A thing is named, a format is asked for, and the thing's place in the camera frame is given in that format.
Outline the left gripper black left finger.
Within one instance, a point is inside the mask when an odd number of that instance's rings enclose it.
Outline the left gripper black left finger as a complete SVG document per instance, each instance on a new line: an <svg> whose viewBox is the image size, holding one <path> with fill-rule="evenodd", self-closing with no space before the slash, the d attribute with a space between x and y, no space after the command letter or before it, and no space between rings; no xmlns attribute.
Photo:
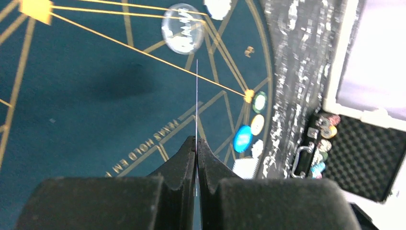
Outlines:
<svg viewBox="0 0 406 230"><path fill-rule="evenodd" d="M56 177L25 204L17 230L190 230L196 138L145 177Z"/></svg>

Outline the clear dealer button disc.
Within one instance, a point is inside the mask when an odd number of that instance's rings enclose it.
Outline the clear dealer button disc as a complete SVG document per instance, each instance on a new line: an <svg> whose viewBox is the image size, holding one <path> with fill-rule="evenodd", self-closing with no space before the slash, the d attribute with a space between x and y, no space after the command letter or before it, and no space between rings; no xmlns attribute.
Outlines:
<svg viewBox="0 0 406 230"><path fill-rule="evenodd" d="M195 53L203 42L205 26L200 12L186 3L177 3L164 13L161 31L166 45L175 53Z"/></svg>

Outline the blue dealer button disc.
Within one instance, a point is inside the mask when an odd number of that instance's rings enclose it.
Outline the blue dealer button disc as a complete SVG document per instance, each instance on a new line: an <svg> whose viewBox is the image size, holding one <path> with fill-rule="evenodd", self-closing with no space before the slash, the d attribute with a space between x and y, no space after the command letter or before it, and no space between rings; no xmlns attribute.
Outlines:
<svg viewBox="0 0 406 230"><path fill-rule="evenodd" d="M251 127L248 125L241 126L233 139L234 150L238 153L246 151L252 142L252 138Z"/></svg>

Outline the white chip mat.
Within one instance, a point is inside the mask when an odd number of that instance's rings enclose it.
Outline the white chip mat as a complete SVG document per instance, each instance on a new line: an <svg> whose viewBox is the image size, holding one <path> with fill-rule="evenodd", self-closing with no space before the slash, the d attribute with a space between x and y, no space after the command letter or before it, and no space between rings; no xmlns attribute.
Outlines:
<svg viewBox="0 0 406 230"><path fill-rule="evenodd" d="M231 10L231 0L204 0L204 6L206 7L210 17L214 20L222 21L229 11Z"/></svg>
<svg viewBox="0 0 406 230"><path fill-rule="evenodd" d="M251 155L253 158L259 158L264 149L264 143L261 139L257 140L251 148Z"/></svg>

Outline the yellow chip mat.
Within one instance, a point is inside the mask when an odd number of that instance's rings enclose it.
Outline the yellow chip mat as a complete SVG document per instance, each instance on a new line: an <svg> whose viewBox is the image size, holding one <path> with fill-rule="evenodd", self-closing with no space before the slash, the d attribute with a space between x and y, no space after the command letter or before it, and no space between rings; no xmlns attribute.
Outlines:
<svg viewBox="0 0 406 230"><path fill-rule="evenodd" d="M262 132L264 125L265 125L264 116L261 114L255 115L250 124L252 135L254 136L259 135Z"/></svg>

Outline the white chip mat top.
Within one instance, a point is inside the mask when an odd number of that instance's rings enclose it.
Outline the white chip mat top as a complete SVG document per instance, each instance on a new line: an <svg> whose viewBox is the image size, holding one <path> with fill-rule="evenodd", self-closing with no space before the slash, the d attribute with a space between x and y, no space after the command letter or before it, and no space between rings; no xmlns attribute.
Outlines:
<svg viewBox="0 0 406 230"><path fill-rule="evenodd" d="M231 0L204 0L204 6L206 7L210 17L214 20L222 21L229 11L231 10Z"/></svg>

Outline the green chip mat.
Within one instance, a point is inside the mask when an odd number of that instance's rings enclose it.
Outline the green chip mat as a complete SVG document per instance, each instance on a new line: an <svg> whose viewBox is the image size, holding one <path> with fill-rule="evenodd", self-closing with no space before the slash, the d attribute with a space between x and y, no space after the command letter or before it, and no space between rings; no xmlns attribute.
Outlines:
<svg viewBox="0 0 406 230"><path fill-rule="evenodd" d="M252 100L252 109L255 113L260 114L266 107L267 95L263 91L259 91Z"/></svg>

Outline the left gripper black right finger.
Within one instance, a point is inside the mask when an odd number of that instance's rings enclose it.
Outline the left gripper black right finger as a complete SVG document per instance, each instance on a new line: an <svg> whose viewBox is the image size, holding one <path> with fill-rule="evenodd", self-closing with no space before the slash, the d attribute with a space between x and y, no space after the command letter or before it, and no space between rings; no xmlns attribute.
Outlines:
<svg viewBox="0 0 406 230"><path fill-rule="evenodd" d="M204 230L358 230L338 185L322 179L244 180L197 142Z"/></svg>

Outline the blue backed playing card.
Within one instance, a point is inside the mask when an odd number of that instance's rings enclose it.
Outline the blue backed playing card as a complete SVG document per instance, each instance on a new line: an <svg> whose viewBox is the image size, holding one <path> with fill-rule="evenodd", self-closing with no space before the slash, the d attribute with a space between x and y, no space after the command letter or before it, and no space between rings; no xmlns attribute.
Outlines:
<svg viewBox="0 0 406 230"><path fill-rule="evenodd" d="M195 157L196 160L198 158L198 152L197 152L197 144L198 144L198 109L199 109L199 99L198 99L198 59L196 59L196 79L195 79L195 102L196 102L196 107L195 107ZM198 165L196 163L196 173L195 173L195 197L198 198L198 187L199 187L199 176L198 176Z"/></svg>

